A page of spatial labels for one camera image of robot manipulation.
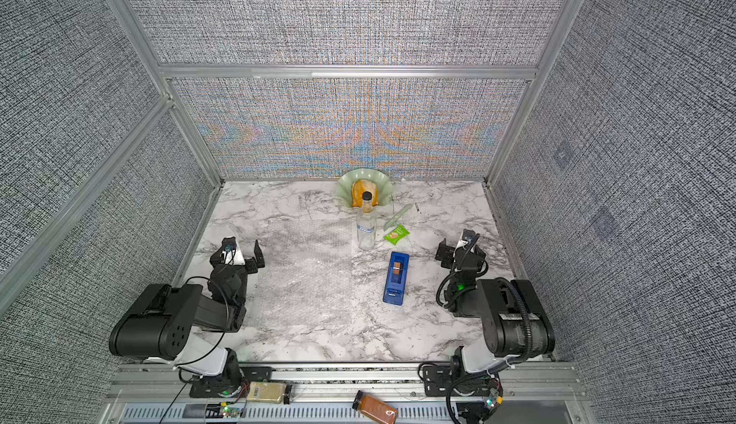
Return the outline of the clear bubble wrap sheet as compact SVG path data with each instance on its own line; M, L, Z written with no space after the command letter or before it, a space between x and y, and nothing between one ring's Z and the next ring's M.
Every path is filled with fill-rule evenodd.
M266 268L248 291L247 326L316 330L350 322L352 247L346 235L289 232L263 248Z

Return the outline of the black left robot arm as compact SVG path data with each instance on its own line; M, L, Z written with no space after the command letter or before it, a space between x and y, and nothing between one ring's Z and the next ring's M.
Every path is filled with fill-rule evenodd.
M194 276L182 286L151 284L132 303L109 337L110 352L119 357L158 359L191 377L192 398L236 399L252 385L271 379L267 366L244 368L237 353L221 342L209 343L194 327L222 336L236 333L246 315L247 280L266 267L263 251L254 245L245 257L236 237L222 239L210 256L209 276Z

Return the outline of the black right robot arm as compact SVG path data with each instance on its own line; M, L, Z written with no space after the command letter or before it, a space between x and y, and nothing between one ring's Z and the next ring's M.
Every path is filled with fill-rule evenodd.
M480 235L464 230L456 245L440 242L435 259L448 271L435 302L458 319L480 320L480 339L458 347L448 364L418 368L425 394L480 396L500 388L506 368L546 355L555 348L553 328L527 279L488 278L487 253Z

